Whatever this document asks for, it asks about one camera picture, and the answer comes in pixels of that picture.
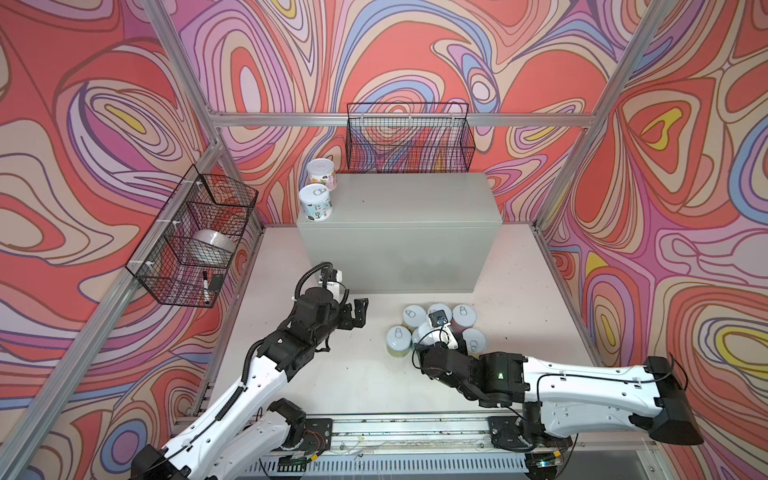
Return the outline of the light blue can front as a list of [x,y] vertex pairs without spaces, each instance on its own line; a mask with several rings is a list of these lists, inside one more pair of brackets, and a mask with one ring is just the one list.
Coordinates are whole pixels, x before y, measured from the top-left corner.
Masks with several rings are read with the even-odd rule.
[[450,342],[449,332],[443,327],[433,327],[428,323],[424,323],[416,328],[412,333],[412,345],[417,346],[431,346],[435,343],[448,344]]

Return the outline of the pink label can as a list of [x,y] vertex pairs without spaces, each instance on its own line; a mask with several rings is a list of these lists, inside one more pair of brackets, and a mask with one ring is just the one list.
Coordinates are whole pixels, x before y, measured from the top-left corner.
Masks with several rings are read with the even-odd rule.
[[309,184],[322,184],[329,190],[336,188],[335,165],[331,159],[315,158],[306,165]]

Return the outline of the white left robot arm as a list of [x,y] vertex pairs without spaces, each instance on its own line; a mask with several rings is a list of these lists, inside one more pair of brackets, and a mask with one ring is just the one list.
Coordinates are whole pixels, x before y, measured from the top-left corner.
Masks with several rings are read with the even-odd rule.
[[240,378],[200,417],[164,446],[140,450],[133,479],[235,479],[252,462],[302,442],[306,415],[277,395],[337,329],[364,327],[369,301],[336,301],[311,288],[295,300],[275,331],[248,350]]

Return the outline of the teal label can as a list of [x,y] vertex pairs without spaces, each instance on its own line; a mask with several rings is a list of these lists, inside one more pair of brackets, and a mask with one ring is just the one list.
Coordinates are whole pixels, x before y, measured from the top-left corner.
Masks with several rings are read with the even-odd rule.
[[304,218],[312,222],[327,220],[333,212],[330,190],[324,184],[311,183],[302,187],[299,201]]

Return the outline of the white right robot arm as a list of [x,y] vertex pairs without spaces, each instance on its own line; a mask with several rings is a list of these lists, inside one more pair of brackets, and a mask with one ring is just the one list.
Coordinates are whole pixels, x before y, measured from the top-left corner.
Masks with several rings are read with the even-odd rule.
[[519,405],[518,424],[530,443],[606,431],[644,432],[668,445],[704,442],[687,398],[687,375],[673,356],[588,367],[506,352],[472,357],[443,342],[419,345],[414,355],[422,374],[481,408]]

